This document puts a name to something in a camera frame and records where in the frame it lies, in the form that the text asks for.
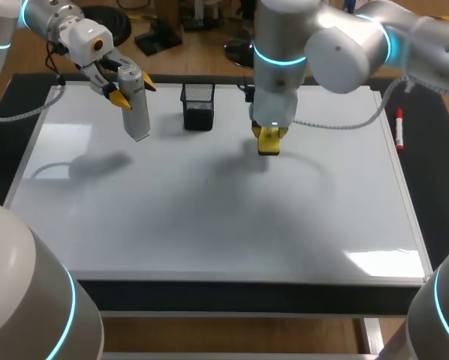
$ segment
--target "cable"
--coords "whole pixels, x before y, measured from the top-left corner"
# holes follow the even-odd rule
[[[380,116],[380,114],[383,111],[384,107],[387,105],[387,102],[390,100],[390,96],[391,96],[393,90],[400,83],[403,83],[404,81],[408,81],[408,78],[400,77],[398,79],[395,79],[387,87],[386,91],[384,92],[383,99],[381,100],[380,106],[375,111],[375,113],[371,116],[371,118],[369,118],[368,120],[366,120],[365,122],[362,122],[360,124],[354,124],[354,125],[326,125],[326,124],[316,124],[314,122],[301,121],[301,120],[298,120],[298,119],[294,119],[293,122],[295,124],[310,126],[312,128],[329,129],[329,130],[354,130],[354,129],[364,128],[365,126],[368,126],[371,123],[373,123]]]
[[[25,118],[28,118],[29,116],[33,116],[33,115],[42,113],[44,110],[46,110],[47,108],[54,105],[55,103],[57,103],[59,101],[59,99],[62,98],[62,95],[65,94],[65,89],[66,89],[66,86],[61,86],[59,88],[59,93],[56,95],[56,97],[54,99],[52,99],[51,101],[45,103],[43,106],[40,106],[37,109],[34,109],[32,111],[25,112],[24,114],[21,114],[21,115],[10,116],[8,118],[0,118],[0,122],[15,122],[16,120],[25,119]]]
[[[146,6],[150,6],[150,5],[151,5],[151,0],[148,0],[147,3],[142,4],[142,5],[140,5],[140,6],[136,6],[136,7],[124,7],[124,6],[121,5],[120,0],[116,0],[116,3],[117,3],[118,6],[119,6],[121,9],[123,9],[123,10],[138,10],[138,9],[145,8]]]
[[[44,64],[48,69],[50,69],[53,73],[55,73],[58,77],[58,84],[59,87],[59,93],[56,95],[55,98],[53,98],[51,101],[45,103],[43,106],[38,107],[37,109],[34,109],[32,111],[25,112],[24,114],[16,115],[16,116],[10,116],[7,118],[0,118],[0,122],[15,122],[16,120],[26,119],[30,116],[37,115],[39,113],[42,113],[44,110],[48,109],[55,103],[59,101],[59,99],[62,98],[62,95],[65,94],[66,89],[66,82],[65,79],[62,77],[61,73],[59,73],[58,68],[56,67],[56,63],[53,60],[53,54],[57,53],[56,45],[50,41],[46,44],[46,51],[47,51],[47,57]]]

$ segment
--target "robotic arm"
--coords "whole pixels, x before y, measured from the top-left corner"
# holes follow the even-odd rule
[[[259,6],[250,115],[267,131],[283,134],[294,121],[307,62],[317,82],[339,94],[386,65],[401,70],[410,85],[449,96],[449,22],[386,0],[371,1],[356,15],[321,0],[261,0]]]
[[[106,27],[85,19],[71,0],[24,0],[23,6],[20,0],[0,0],[0,72],[18,19],[76,64],[95,92],[122,108],[125,129],[133,139],[149,134],[145,89],[155,91],[155,86],[114,47]],[[103,69],[118,74],[119,89],[106,79]]]

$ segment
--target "marker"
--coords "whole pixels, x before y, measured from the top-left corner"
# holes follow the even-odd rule
[[[401,152],[403,150],[403,110],[400,107],[396,110],[395,122],[396,122],[396,136],[395,136],[396,150],[398,152]]]

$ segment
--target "black cable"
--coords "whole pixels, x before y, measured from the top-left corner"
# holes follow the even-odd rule
[[[46,51],[47,51],[47,57],[46,61],[44,62],[44,65],[50,69],[53,73],[56,75],[60,75],[58,67],[56,66],[56,63],[53,60],[53,55],[57,53],[56,46],[51,41],[48,41],[46,43]]]
[[[58,70],[58,67],[56,66],[56,63],[53,60],[53,55],[58,53],[56,45],[53,42],[48,41],[46,43],[46,51],[47,51],[47,57],[46,57],[46,60],[44,61],[44,65],[46,66],[46,68],[50,69],[53,73],[55,73],[57,75],[58,84],[61,86],[65,86],[66,85],[65,78],[61,75],[61,73]]]
[[[141,8],[145,8],[146,6],[150,6],[151,5],[151,0],[148,0],[147,3],[142,4],[140,6],[136,6],[136,7],[124,7],[124,6],[121,5],[121,2],[119,0],[116,0],[116,3],[123,10],[138,10],[138,9],[141,9]]]

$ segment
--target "black mat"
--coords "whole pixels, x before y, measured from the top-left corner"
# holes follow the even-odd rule
[[[243,82],[243,78],[222,76],[151,77],[156,83]],[[66,79],[84,80],[79,74],[67,75]],[[0,103],[0,116],[39,107],[54,82],[49,74],[15,75]],[[372,89],[382,94],[389,83],[389,79],[369,81]],[[311,79],[305,85],[316,83]],[[426,249],[436,269],[449,254],[449,115],[443,100],[435,93],[417,86],[410,95],[404,95],[401,89],[394,93],[386,110],[393,129],[396,108],[403,108],[405,151],[399,158]],[[0,124],[0,204],[5,200],[37,120],[35,116]],[[81,281],[81,284],[102,311],[404,315],[417,292],[413,286],[166,281]]]

